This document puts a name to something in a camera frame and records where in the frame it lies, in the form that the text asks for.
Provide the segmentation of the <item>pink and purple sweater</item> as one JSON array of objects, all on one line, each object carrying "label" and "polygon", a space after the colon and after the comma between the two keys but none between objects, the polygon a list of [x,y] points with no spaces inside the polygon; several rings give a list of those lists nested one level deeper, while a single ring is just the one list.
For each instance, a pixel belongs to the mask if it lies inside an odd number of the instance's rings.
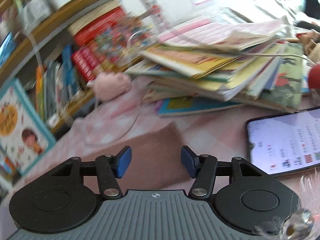
[{"label": "pink and purple sweater", "polygon": [[189,191],[193,183],[183,167],[180,149],[189,146],[197,154],[210,154],[222,161],[243,155],[242,129],[229,131],[214,123],[188,123],[180,120],[123,139],[110,146],[99,146],[85,142],[82,147],[83,160],[94,160],[102,154],[116,154],[124,146],[131,146],[132,161],[124,178],[118,181],[122,191],[180,190]]}]

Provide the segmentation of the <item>pink checkered tablecloth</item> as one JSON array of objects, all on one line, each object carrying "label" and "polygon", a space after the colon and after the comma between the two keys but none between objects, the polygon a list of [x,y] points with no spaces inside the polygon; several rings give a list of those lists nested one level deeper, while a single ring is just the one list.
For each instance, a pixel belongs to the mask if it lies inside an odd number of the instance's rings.
[{"label": "pink checkered tablecloth", "polygon": [[139,109],[133,111],[131,120],[123,122],[122,118],[116,119],[117,132],[115,134],[110,128],[101,129],[107,133],[110,140],[108,143],[85,142],[84,136],[80,133],[81,129],[72,128],[16,184],[14,190],[19,190],[25,184],[72,156],[91,159],[95,153],[109,146],[159,131],[171,122],[174,122],[179,130],[182,141],[196,153],[211,154],[219,160],[230,160],[234,156],[246,158],[246,121],[274,113],[271,109],[242,106],[198,115],[160,118],[155,113],[154,105],[142,104]]}]

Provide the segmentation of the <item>smartphone with lit screen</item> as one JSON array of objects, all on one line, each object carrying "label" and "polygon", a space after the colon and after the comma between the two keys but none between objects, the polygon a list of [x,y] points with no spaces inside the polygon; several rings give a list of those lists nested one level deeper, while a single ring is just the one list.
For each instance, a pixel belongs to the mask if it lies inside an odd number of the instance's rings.
[{"label": "smartphone with lit screen", "polygon": [[246,122],[249,161],[272,176],[319,167],[319,107]]}]

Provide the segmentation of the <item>pink plush pouch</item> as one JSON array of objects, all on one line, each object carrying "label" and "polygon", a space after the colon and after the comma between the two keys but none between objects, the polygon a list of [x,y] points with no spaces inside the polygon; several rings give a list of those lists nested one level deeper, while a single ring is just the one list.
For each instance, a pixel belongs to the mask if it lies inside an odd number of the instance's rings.
[{"label": "pink plush pouch", "polygon": [[88,81],[86,87],[93,90],[97,102],[108,102],[131,89],[131,77],[121,72],[102,72]]}]

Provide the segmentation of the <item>teal children's sound book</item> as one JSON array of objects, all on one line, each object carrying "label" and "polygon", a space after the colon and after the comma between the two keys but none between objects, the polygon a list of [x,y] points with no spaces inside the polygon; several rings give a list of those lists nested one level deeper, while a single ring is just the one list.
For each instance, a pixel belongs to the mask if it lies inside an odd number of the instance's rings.
[{"label": "teal children's sound book", "polygon": [[56,144],[36,113],[19,79],[1,88],[1,148],[21,175]]}]

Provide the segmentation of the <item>row of leaning books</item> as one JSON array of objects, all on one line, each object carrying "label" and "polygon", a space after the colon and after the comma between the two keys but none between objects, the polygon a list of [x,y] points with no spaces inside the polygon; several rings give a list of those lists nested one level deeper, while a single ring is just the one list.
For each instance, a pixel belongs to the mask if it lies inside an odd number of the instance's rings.
[{"label": "row of leaning books", "polygon": [[76,69],[72,62],[73,45],[58,45],[42,61],[39,50],[35,51],[38,66],[35,77],[35,108],[42,121],[54,127],[63,119],[73,122],[67,113],[82,93]]}]

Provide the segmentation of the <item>stack of children's books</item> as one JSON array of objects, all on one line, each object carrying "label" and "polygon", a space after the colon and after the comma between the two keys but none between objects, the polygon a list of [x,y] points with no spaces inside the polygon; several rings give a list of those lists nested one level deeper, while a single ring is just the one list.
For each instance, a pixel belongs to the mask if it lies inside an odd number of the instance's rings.
[{"label": "stack of children's books", "polygon": [[196,95],[295,112],[302,101],[303,48],[284,37],[284,19],[217,22],[200,16],[166,27],[127,74],[153,79],[151,100]]}]

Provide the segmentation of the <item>red thick books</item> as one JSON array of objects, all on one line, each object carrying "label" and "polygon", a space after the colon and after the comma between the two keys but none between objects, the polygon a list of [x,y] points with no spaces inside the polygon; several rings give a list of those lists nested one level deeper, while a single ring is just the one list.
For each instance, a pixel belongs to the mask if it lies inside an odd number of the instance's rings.
[{"label": "red thick books", "polygon": [[125,13],[116,7],[99,16],[75,35],[80,47],[72,54],[72,61],[85,82],[103,72],[123,72],[127,64],[126,28],[121,20]]}]

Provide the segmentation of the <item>colourful paper star jar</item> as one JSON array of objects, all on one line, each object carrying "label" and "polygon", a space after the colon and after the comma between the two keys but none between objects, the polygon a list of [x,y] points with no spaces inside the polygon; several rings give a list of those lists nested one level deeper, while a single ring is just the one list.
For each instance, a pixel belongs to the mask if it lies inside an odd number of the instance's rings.
[{"label": "colourful paper star jar", "polygon": [[142,19],[125,16],[107,25],[107,29],[94,38],[98,51],[109,63],[122,67],[131,63],[138,53],[156,42],[155,34]]}]

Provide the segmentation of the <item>wooden white bookshelf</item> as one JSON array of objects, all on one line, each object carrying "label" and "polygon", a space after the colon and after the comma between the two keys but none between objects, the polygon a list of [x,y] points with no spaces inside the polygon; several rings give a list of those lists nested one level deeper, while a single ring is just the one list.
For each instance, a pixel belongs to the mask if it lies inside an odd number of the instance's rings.
[{"label": "wooden white bookshelf", "polygon": [[[73,0],[64,5],[34,29],[33,37],[39,51],[46,56],[56,45],[71,42],[66,29],[81,16],[108,1],[110,0]],[[34,56],[31,42],[25,38],[1,67],[1,86],[16,76],[22,82],[29,81],[35,74]]]}]

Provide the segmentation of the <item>red round ball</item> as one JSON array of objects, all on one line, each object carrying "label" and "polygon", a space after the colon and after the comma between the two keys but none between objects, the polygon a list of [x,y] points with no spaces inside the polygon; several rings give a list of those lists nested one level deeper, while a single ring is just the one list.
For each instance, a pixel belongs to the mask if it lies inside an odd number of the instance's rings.
[{"label": "red round ball", "polygon": [[320,65],[314,65],[308,75],[309,89],[320,89]]}]

